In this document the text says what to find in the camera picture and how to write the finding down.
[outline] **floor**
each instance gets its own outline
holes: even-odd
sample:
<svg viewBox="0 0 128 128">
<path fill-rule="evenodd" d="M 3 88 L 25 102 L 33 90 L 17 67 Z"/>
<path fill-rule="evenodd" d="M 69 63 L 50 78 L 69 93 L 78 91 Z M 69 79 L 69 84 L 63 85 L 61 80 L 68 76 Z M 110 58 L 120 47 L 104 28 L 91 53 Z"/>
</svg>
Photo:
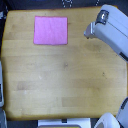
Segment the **floor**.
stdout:
<svg viewBox="0 0 128 128">
<path fill-rule="evenodd" d="M 11 0 L 7 0 L 9 1 L 8 4 L 10 4 L 9 9 L 35 9 L 35 8 L 41 8 L 36 5 L 33 6 L 29 3 L 25 3 L 25 2 L 20 2 L 20 4 L 18 3 L 18 1 L 16 0 L 12 0 L 13 2 L 11 3 Z M 51 0 L 51 2 L 46 2 L 45 0 L 42 0 L 43 2 L 45 2 L 44 5 L 42 5 L 42 8 L 74 8 L 74 7 L 86 7 L 86 6 L 101 6 L 103 4 L 112 4 L 112 5 L 116 5 L 122 12 L 124 12 L 127 16 L 128 16 L 128 0 L 70 0 L 70 2 L 67 2 L 68 0 Z M 2 4 L 2 0 L 0 0 L 0 12 L 2 12 L 3 8 L 3 4 Z M 0 46 L 1 46 L 1 42 L 2 42 L 2 33 L 4 30 L 4 18 L 0 17 Z M 91 128 L 94 128 L 94 125 L 96 124 L 98 119 L 92 118 L 91 119 Z M 8 128 L 36 128 L 38 126 L 38 121 L 8 121 L 7 122 Z"/>
</svg>

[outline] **wood grain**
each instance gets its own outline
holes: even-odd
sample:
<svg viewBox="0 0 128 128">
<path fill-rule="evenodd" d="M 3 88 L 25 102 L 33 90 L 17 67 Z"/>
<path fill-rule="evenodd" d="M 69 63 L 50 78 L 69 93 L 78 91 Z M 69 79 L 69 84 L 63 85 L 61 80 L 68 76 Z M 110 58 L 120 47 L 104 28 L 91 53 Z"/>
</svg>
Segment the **wood grain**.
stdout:
<svg viewBox="0 0 128 128">
<path fill-rule="evenodd" d="M 100 8 L 10 11 L 1 61 L 11 120 L 116 115 L 127 96 L 126 63 L 83 32 Z M 34 45 L 35 16 L 68 17 L 68 45 Z"/>
</svg>

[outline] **wooden tabletop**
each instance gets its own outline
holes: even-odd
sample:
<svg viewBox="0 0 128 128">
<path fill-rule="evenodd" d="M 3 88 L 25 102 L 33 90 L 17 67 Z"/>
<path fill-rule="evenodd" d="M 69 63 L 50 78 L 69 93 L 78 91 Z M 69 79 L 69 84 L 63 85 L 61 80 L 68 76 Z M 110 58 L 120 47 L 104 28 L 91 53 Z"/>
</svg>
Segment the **wooden tabletop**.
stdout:
<svg viewBox="0 0 128 128">
<path fill-rule="evenodd" d="M 2 44 L 4 97 L 11 120 L 116 115 L 127 96 L 126 63 L 83 33 L 99 7 L 10 11 Z M 68 17 L 68 44 L 34 45 L 35 16 Z"/>
</svg>

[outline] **pink towel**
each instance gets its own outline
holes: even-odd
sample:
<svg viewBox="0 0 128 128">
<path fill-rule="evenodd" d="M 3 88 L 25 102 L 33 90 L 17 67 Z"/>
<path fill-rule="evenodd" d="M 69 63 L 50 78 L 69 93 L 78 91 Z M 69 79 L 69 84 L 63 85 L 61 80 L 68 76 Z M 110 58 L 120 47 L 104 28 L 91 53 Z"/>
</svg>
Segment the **pink towel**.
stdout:
<svg viewBox="0 0 128 128">
<path fill-rule="evenodd" d="M 67 17 L 35 17 L 34 44 L 67 44 Z"/>
</svg>

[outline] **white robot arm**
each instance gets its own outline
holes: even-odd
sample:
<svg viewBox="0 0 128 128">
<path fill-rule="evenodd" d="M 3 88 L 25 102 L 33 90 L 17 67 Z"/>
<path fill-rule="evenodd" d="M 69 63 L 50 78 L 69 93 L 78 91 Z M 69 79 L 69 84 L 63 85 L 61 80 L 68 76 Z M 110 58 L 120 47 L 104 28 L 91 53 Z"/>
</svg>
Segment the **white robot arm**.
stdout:
<svg viewBox="0 0 128 128">
<path fill-rule="evenodd" d="M 84 35 L 99 38 L 128 63 L 128 17 L 116 7 L 103 5 Z"/>
<path fill-rule="evenodd" d="M 128 128 L 128 97 L 121 104 L 116 118 L 111 113 L 105 113 L 94 128 Z"/>
</svg>

